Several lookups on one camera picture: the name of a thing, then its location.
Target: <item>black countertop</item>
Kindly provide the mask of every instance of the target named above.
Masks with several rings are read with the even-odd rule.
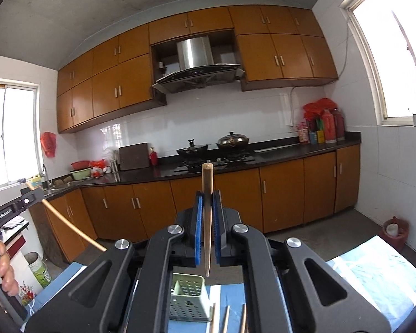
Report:
[[[290,145],[287,147],[280,147],[275,150],[263,151],[260,153],[253,153],[253,161],[250,162],[238,162],[229,163],[222,167],[217,167],[214,170],[214,174],[227,173],[232,171],[258,168],[260,166],[276,164],[280,162],[287,162],[295,159],[307,158],[309,156],[319,155],[323,153],[329,153],[336,151],[337,149],[350,147],[361,143],[361,134],[359,132],[346,132],[345,141],[338,142],[336,144],[314,144],[314,145],[291,145],[293,143],[292,138],[280,139],[277,141],[263,142],[250,144],[253,150],[265,149],[270,147],[280,147],[282,145]],[[157,167],[148,167],[143,169],[126,170],[117,173],[109,173],[101,176],[100,178],[89,178],[82,182],[78,182],[73,186],[57,190],[50,194],[45,195],[47,200],[58,198],[70,191],[78,188],[88,188],[94,186],[107,186],[107,185],[125,185],[125,184],[137,184],[151,181],[160,180],[172,180],[179,178],[189,178],[191,176],[200,176],[200,171],[179,171],[174,170],[181,166],[181,162],[168,162],[160,164]]]

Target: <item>window frame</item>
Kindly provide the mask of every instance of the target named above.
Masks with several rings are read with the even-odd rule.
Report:
[[[29,90],[34,92],[34,101],[32,105],[32,123],[33,123],[33,132],[34,132],[34,147],[35,147],[35,158],[37,161],[37,168],[38,168],[38,174],[42,173],[42,147],[40,143],[40,128],[39,128],[39,86],[36,84],[30,84],[30,83],[15,83],[15,82],[9,82],[6,81],[0,81],[0,85],[3,86],[5,89],[5,96],[6,96],[6,89],[12,88],[12,89],[19,89],[19,90]],[[4,140],[2,138],[2,147],[3,147],[3,155],[4,152]],[[18,184],[18,181],[9,181],[3,184],[0,184],[0,190],[5,189],[7,187],[10,187],[12,185]]]
[[[354,9],[356,9],[362,2],[364,2],[364,0],[344,0],[340,4],[339,7],[341,9],[343,9],[346,13],[349,27],[353,32],[353,36],[359,42],[359,44],[358,44],[359,49],[362,50],[361,51],[362,52],[362,58],[364,59],[364,61],[369,66],[370,73],[373,77],[373,81],[374,81],[373,88],[375,88],[375,90],[376,90],[375,95],[377,96],[377,100],[379,102],[379,106],[380,106],[380,110],[381,110],[381,114],[382,114],[381,124],[382,125],[413,125],[414,124],[413,123],[413,117],[388,117],[387,116],[387,105],[385,103],[384,90],[382,88],[382,81],[381,81],[381,78],[379,76],[379,72],[378,72],[377,67],[376,67],[376,61],[373,57],[373,54],[372,54],[371,49],[369,47],[368,41],[365,38],[365,34],[364,34],[359,22],[357,21],[356,16],[353,13]],[[402,34],[404,35],[404,38],[405,38],[408,46],[411,48],[410,53],[413,57],[413,61],[414,61],[415,67],[416,67],[416,57],[415,57],[415,54],[413,52],[413,48],[411,47],[411,44],[409,42],[409,39],[408,39],[404,29],[403,29],[402,24],[399,22],[396,15],[394,14],[394,12],[393,12],[393,16],[394,16]]]

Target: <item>red bottle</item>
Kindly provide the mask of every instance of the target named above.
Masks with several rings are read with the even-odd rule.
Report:
[[[157,157],[157,153],[154,151],[153,147],[150,147],[151,153],[149,154],[149,159],[151,160],[151,165],[156,167],[159,165],[159,158]]]
[[[334,116],[328,109],[322,114],[323,133],[325,135],[325,143],[332,144],[336,142],[336,126],[334,125]]]

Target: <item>red bowl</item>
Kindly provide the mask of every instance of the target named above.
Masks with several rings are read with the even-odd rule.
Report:
[[[89,160],[81,160],[79,162],[75,162],[71,164],[73,170],[82,170],[90,167]]]

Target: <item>cabinet door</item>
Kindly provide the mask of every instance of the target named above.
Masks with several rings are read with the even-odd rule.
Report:
[[[268,34],[269,30],[258,5],[229,6],[236,35]]]
[[[214,185],[215,189],[220,190],[223,206],[237,210],[244,224],[262,231],[259,169],[216,174]]]
[[[74,60],[72,86],[80,84],[93,75],[93,54],[94,50],[89,50]]]
[[[92,119],[94,117],[92,80],[88,79],[74,86],[71,92],[74,125]]]
[[[118,66],[93,76],[93,111],[94,116],[100,116],[117,110],[118,99]]]
[[[176,211],[180,212],[194,205],[196,191],[202,191],[202,177],[171,180],[171,190]]]
[[[94,48],[93,75],[116,66],[118,62],[119,37],[115,36]]]
[[[57,97],[57,128],[59,131],[63,131],[72,125],[72,91],[68,90]]]
[[[270,34],[240,35],[237,43],[248,81],[283,77]]]
[[[148,24],[140,25],[119,35],[119,64],[147,53],[149,53]]]
[[[305,169],[304,223],[334,212],[336,195],[336,153],[311,156],[303,160]]]
[[[334,211],[338,212],[357,202],[359,193],[359,176],[361,172],[360,146],[337,149],[337,185],[336,205]]]
[[[272,34],[298,34],[293,17],[285,6],[262,5],[262,14]]]
[[[132,242],[146,239],[140,209],[135,205],[131,185],[106,186],[103,190],[113,220],[113,227],[110,228],[113,239],[124,238]]]
[[[272,34],[271,37],[284,78],[313,77],[308,55],[299,35]]]
[[[304,205],[303,160],[260,168],[263,232],[302,224]]]
[[[151,64],[149,54],[125,61],[119,69],[120,107],[151,99]]]
[[[62,95],[72,87],[73,62],[62,67],[57,75],[57,96]]]
[[[83,231],[92,239],[97,239],[97,234],[91,223],[90,216],[88,214],[87,206],[83,200],[82,192],[80,189],[74,190],[65,195],[68,208],[71,214],[71,220],[76,227]],[[82,239],[83,245],[88,246],[88,242]]]
[[[333,57],[323,37],[302,36],[306,53],[310,58],[314,77],[338,77]]]
[[[176,208],[168,181],[134,184],[133,189],[148,238],[156,231],[173,224]]]
[[[300,35],[323,37],[322,30],[313,14],[313,11],[308,9],[298,9],[296,7],[289,7],[289,10],[293,16]]]
[[[188,13],[191,34],[220,29],[232,29],[230,13],[227,7],[212,7],[190,11]]]
[[[61,215],[71,221],[69,214],[67,200],[64,196],[50,201],[52,206],[56,208]],[[83,250],[85,246],[82,238],[67,227],[59,218],[57,218],[50,211],[47,211],[48,219],[51,222],[52,230],[59,242],[62,251],[69,262],[72,262]]]
[[[189,34],[187,14],[178,14],[164,19],[152,21],[149,24],[149,43],[174,39]]]

